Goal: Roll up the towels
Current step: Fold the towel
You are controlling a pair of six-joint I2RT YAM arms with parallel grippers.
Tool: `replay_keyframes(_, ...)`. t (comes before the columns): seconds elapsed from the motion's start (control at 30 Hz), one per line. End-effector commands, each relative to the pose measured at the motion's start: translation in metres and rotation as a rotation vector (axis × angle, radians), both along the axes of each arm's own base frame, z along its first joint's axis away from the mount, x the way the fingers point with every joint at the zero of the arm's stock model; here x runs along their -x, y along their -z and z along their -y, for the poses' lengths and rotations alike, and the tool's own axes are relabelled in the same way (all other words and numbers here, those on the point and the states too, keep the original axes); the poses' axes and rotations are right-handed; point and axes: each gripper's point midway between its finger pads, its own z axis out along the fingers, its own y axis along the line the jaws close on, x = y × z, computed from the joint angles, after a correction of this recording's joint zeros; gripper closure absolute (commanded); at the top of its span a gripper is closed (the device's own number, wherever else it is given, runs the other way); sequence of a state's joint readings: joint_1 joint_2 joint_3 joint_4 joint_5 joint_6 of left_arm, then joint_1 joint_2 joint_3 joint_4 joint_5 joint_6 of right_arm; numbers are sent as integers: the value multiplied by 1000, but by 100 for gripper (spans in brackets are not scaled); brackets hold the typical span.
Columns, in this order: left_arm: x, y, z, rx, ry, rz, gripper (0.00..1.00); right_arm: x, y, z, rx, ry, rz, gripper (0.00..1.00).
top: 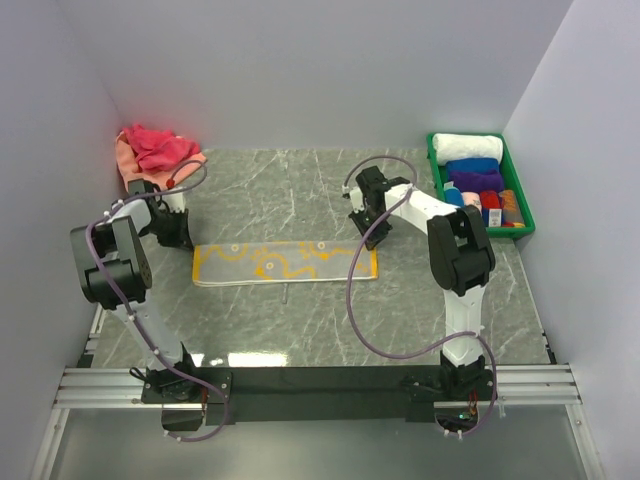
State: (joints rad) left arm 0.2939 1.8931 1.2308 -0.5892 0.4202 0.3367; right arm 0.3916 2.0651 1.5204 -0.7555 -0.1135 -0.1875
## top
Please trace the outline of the yellow grey patterned towel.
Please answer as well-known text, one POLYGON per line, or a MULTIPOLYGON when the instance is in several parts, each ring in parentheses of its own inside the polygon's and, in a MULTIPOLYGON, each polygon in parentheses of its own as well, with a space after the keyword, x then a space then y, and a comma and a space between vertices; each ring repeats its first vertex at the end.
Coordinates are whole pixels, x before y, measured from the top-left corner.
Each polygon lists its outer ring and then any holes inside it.
POLYGON ((201 244, 192 281, 199 287, 345 281, 357 246, 356 240, 201 244))

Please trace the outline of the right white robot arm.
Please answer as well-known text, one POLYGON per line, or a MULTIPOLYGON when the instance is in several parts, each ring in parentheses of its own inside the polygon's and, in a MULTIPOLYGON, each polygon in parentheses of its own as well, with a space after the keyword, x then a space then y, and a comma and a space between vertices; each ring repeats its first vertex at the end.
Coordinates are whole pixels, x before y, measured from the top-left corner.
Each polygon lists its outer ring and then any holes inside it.
POLYGON ((426 235, 430 270, 445 300, 445 338, 437 383, 427 390, 461 399, 485 380, 481 309, 495 268, 495 255, 477 208, 459 207, 428 195, 403 177, 386 178, 376 167, 363 169, 356 186, 343 186, 349 218, 362 235, 357 252, 372 251, 391 231, 395 216, 426 235))

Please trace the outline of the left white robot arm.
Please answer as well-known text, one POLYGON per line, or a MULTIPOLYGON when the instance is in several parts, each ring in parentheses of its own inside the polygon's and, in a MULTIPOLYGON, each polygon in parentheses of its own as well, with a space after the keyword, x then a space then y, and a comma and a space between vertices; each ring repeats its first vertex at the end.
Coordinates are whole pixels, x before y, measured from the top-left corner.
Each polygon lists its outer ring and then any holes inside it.
POLYGON ((194 250, 184 191, 134 180, 129 193, 99 220, 71 230, 79 283, 85 298, 113 312, 143 350, 145 369, 132 368, 130 374, 158 394, 187 402, 199 394, 201 377, 151 298, 152 271, 141 243, 151 234, 163 247, 194 250))

